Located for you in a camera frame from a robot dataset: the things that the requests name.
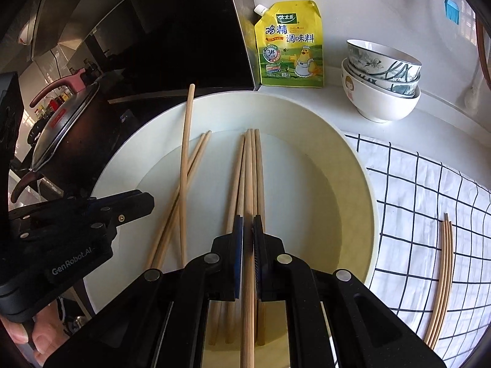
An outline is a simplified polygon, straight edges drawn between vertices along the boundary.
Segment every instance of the chicken cartoon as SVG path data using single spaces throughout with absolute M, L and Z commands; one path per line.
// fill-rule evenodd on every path
M 298 77 L 315 76 L 320 72 L 308 45 L 303 45 L 300 55 L 292 55 L 290 61 L 295 64 L 295 74 Z

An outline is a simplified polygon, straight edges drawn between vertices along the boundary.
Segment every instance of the kitchen counter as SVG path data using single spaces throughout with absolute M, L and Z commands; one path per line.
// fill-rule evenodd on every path
M 428 95 L 422 95 L 416 109 L 404 119 L 379 124 L 360 115 L 340 86 L 327 85 L 322 89 L 261 86 L 259 92 L 292 99 L 341 131 L 360 133 L 417 151 L 491 188 L 491 150 L 485 146 L 487 132 L 473 126 L 472 119 L 463 113 Z

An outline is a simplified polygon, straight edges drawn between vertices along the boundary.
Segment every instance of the seasoning pouch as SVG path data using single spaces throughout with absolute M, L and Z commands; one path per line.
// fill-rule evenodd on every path
M 254 29 L 263 85 L 324 85 L 322 21 L 315 2 L 275 3 Z

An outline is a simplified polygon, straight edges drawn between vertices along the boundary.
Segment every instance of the stacked bowls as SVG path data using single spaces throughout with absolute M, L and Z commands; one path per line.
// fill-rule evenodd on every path
M 421 62 L 385 45 L 348 40 L 343 88 L 360 114 L 383 123 L 407 116 L 416 106 Z

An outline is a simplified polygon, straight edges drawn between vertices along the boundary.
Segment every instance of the pot lid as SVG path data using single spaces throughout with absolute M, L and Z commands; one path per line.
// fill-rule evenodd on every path
M 87 86 L 67 99 L 50 117 L 34 148 L 31 164 L 34 171 L 41 169 L 51 159 L 65 134 L 90 104 L 98 90 L 98 83 Z

